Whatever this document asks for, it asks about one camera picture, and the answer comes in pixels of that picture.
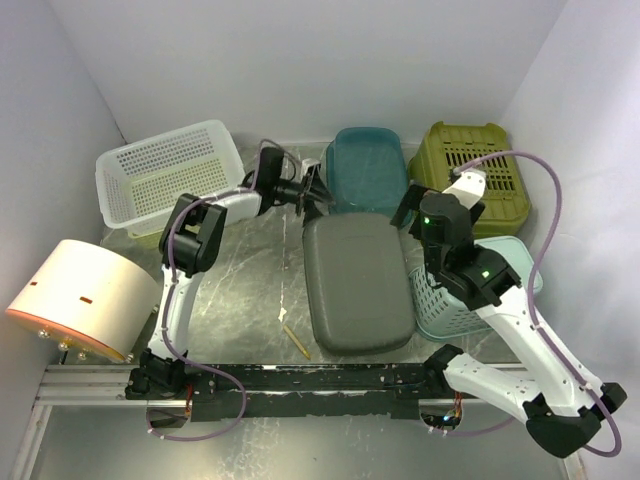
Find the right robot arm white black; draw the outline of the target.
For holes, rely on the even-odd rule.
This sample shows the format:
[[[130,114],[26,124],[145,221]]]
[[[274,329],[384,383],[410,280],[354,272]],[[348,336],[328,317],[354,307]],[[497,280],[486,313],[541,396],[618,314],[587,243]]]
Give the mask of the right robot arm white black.
[[[482,195],[461,184],[443,192],[412,184],[391,223],[415,212],[410,233],[423,244],[424,267],[436,286],[497,332],[532,378],[518,379],[445,345],[425,363],[425,388],[439,398],[452,391],[477,397],[523,423],[547,453],[566,458],[588,449],[602,423],[614,422],[627,394],[571,353],[502,255],[475,244],[472,226],[484,209]]]

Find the grey plastic tub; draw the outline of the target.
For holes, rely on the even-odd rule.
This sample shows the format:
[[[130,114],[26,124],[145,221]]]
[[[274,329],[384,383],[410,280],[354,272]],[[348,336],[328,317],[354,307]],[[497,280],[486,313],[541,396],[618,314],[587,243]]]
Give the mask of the grey plastic tub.
[[[382,354],[406,345],[414,310],[399,232],[377,213],[322,216],[302,235],[314,338],[332,355]]]

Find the light blue perforated basket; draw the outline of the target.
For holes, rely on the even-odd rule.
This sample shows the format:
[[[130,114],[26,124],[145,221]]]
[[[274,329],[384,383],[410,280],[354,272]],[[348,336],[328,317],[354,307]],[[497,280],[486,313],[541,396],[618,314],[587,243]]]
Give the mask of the light blue perforated basket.
[[[436,341],[495,327],[507,342],[524,344],[537,310],[527,302],[542,280],[524,243],[513,236],[455,245],[427,244],[425,263],[409,274],[417,328]]]

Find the teal transparent plastic tub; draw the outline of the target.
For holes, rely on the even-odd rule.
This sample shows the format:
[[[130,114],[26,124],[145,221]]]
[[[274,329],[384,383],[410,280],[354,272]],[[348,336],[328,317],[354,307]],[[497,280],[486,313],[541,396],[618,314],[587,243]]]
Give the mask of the teal transparent plastic tub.
[[[387,128],[350,127],[326,151],[332,214],[378,213],[391,218],[408,188],[398,135]]]

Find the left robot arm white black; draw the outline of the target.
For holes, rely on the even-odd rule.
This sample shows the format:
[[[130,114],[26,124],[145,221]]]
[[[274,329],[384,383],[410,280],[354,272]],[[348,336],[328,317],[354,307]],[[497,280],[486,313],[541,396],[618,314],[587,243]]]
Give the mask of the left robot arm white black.
[[[256,167],[239,186],[199,197],[179,196],[159,241],[163,291],[156,325],[139,367],[132,371],[126,394],[158,393],[173,399],[187,385],[185,357],[197,292],[215,264],[227,226],[253,219],[269,209],[293,205],[306,222],[321,216],[318,204],[334,199],[321,179],[321,162],[292,158],[292,177],[282,176],[289,153],[271,145],[259,150]]]

